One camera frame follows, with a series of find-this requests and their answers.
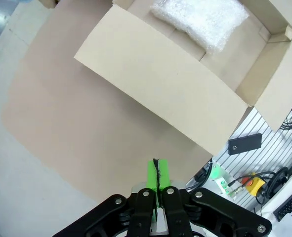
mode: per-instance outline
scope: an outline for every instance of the brown table surface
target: brown table surface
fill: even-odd
[[[184,182],[211,158],[74,59],[111,6],[110,0],[62,0],[22,60],[2,113],[18,141],[95,201],[128,196],[146,181],[152,158],[168,159],[170,178]]]

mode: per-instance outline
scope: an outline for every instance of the cardboard box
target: cardboard box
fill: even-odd
[[[279,25],[251,1],[263,22],[250,12],[216,55],[152,16],[150,1],[135,0],[127,11],[113,6],[75,58],[216,155],[249,106],[273,130],[292,107],[291,20],[265,2]],[[282,23],[284,33],[276,30]]]

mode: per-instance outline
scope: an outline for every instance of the bubble wrap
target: bubble wrap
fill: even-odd
[[[186,32],[207,53],[223,50],[248,13],[237,0],[155,0],[153,14]]]

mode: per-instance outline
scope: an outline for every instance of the white floor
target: white floor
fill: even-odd
[[[51,11],[38,0],[19,4],[0,37],[0,114],[19,61]],[[2,237],[50,237],[95,205],[30,154],[0,119]]]

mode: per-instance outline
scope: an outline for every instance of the plastic packaging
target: plastic packaging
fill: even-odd
[[[237,0],[155,0],[151,11],[186,32],[207,53],[220,52],[249,16]]]

